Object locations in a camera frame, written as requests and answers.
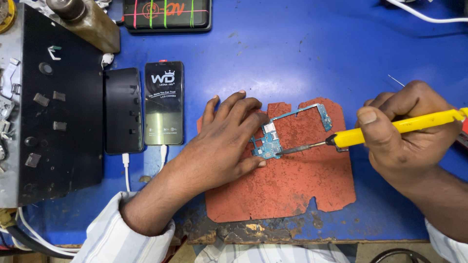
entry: shirt cuff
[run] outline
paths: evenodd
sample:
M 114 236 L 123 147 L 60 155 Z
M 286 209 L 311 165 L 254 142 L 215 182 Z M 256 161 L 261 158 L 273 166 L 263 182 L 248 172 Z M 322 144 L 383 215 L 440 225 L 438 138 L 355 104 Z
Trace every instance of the shirt cuff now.
M 174 235 L 174 221 L 159 236 L 147 237 L 131 230 L 120 215 L 119 205 L 135 194 L 119 192 L 110 200 L 88 226 L 87 238 L 73 263 L 162 262 Z
M 468 263 L 468 244 L 447 237 L 431 225 L 427 219 L 425 221 L 432 247 L 441 257 L 449 262 Z

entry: rubber band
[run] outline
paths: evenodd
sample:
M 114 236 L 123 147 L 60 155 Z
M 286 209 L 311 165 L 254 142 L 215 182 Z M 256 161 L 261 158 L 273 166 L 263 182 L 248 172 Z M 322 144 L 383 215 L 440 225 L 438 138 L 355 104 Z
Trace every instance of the rubber band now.
M 135 0 L 135 12 L 133 13 L 133 27 L 137 29 L 137 4 L 138 0 Z
M 165 28 L 168 28 L 167 24 L 166 24 L 166 6 L 168 5 L 168 0 L 164 0 L 164 27 Z
M 190 27 L 191 28 L 195 27 L 193 25 L 193 0 L 192 0 L 192 11 L 190 12 Z
M 151 0 L 151 6 L 149 7 L 149 28 L 153 29 L 153 0 Z

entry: smartphone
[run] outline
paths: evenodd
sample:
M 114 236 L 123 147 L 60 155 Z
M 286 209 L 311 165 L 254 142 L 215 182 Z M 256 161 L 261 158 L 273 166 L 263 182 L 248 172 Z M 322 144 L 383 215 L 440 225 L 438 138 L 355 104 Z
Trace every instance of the smartphone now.
M 143 150 L 138 69 L 104 72 L 105 150 L 107 154 Z
M 183 143 L 183 64 L 145 64 L 145 144 Z

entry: black cable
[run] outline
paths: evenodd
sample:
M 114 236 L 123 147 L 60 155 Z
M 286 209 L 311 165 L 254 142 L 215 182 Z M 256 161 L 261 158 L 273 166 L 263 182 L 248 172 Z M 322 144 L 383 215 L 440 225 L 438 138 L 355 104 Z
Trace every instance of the black cable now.
M 57 253 L 55 251 L 52 251 L 44 247 L 39 242 L 37 242 L 36 240 L 28 236 L 26 233 L 24 233 L 18 226 L 9 226 L 7 227 L 7 231 L 10 233 L 10 235 L 16 238 L 19 242 L 23 243 L 25 246 L 34 250 L 35 252 L 39 252 L 39 253 L 45 254 L 47 256 L 52 256 L 52 257 L 73 259 L 72 256 L 66 256 L 66 255 Z
M 405 249 L 405 248 L 393 248 L 386 250 L 380 254 L 378 254 L 370 263 L 380 263 L 382 260 L 389 256 L 397 255 L 397 254 L 406 254 L 411 258 L 411 261 L 413 263 L 418 263 L 418 259 L 420 259 L 424 263 L 431 263 L 427 258 L 425 258 L 423 255 L 421 255 L 418 252 L 415 252 L 413 250 Z
M 3 244 L 4 247 L 6 247 L 7 249 L 11 249 L 7 243 L 5 242 L 5 238 L 3 237 L 3 233 L 0 232 L 0 238 L 1 238 L 1 243 Z

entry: blue circuit board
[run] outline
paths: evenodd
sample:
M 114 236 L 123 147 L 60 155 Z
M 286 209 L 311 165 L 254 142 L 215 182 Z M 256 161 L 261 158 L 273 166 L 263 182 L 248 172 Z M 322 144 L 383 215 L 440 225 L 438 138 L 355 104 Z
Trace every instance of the blue circuit board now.
M 317 107 L 320 117 L 322 119 L 323 127 L 325 128 L 325 131 L 328 132 L 331 129 L 332 125 L 331 125 L 331 118 L 328 116 L 327 111 L 325 110 L 325 106 L 319 103 L 312 104 L 305 108 L 298 109 L 289 113 L 285 113 L 278 117 L 274 117 L 273 119 L 270 120 L 269 123 L 262 125 L 263 137 L 259 139 L 255 139 L 255 137 L 252 136 L 252 138 L 250 139 L 250 142 L 252 142 L 255 147 L 255 149 L 252 150 L 252 155 L 260 156 L 265 159 L 269 159 L 273 157 L 276 159 L 281 158 L 281 155 L 276 155 L 276 153 L 281 152 L 283 148 L 281 147 L 281 144 L 279 143 L 278 133 L 276 132 L 276 128 L 275 128 L 273 121 L 292 115 L 292 114 L 297 114 L 300 111 L 307 110 L 313 107 Z

